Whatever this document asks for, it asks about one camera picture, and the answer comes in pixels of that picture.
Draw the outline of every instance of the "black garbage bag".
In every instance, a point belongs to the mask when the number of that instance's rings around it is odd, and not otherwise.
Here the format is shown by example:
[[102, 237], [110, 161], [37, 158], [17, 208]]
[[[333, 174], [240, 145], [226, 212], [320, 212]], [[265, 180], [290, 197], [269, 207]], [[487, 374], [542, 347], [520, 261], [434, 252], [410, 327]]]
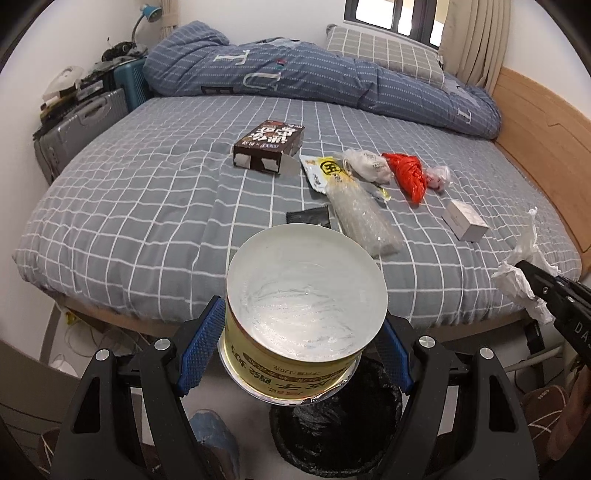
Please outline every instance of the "black garbage bag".
[[271, 432], [280, 455], [325, 478], [369, 472], [382, 459], [402, 416], [402, 394], [384, 367], [362, 357], [353, 378], [327, 400], [272, 406]]

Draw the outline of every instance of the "can lid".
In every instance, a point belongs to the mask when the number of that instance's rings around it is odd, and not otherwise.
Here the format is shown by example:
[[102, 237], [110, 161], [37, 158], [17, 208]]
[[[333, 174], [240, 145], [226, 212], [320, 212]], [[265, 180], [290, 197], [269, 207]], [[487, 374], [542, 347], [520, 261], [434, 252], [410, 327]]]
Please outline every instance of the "can lid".
[[230, 263], [226, 288], [248, 335], [302, 362], [359, 352], [378, 333], [388, 308], [375, 260], [347, 236], [304, 223], [248, 239]]

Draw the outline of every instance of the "brown snack box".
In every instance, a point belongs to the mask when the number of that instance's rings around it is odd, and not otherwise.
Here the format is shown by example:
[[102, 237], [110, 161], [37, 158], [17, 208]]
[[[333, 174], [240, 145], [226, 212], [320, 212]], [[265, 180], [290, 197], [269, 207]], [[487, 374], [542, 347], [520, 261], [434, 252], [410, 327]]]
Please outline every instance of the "brown snack box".
[[234, 166], [280, 173], [283, 156], [293, 156], [303, 139], [301, 125], [267, 120], [234, 145]]

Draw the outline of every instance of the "white small box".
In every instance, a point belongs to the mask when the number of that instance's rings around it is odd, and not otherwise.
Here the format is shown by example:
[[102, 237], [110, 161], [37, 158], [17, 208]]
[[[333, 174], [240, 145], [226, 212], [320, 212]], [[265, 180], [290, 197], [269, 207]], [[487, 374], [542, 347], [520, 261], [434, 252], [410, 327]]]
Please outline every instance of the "white small box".
[[478, 242], [488, 231], [488, 225], [472, 205], [451, 200], [441, 216], [461, 241]]

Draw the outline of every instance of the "gray plaid bed sheet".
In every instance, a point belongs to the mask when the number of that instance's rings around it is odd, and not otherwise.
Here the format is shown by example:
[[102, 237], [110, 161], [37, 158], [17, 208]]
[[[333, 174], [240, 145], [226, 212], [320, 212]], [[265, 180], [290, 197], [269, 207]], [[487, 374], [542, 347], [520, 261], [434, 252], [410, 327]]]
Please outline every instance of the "gray plaid bed sheet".
[[[264, 120], [306, 127], [302, 153], [347, 148], [419, 156], [458, 182], [411, 207], [395, 182], [383, 213], [404, 247], [380, 258], [389, 309], [416, 327], [470, 323], [517, 310], [490, 276], [539, 208], [540, 247], [570, 278], [580, 258], [558, 214], [489, 141], [322, 102], [260, 96], [152, 99], [91, 142], [41, 199], [14, 259], [46, 291], [144, 319], [199, 316], [223, 296], [232, 255], [285, 213], [326, 197], [303, 174], [270, 176], [232, 165], [230, 151]], [[441, 219], [449, 199], [491, 226], [460, 242]], [[337, 220], [331, 213], [333, 228]]]

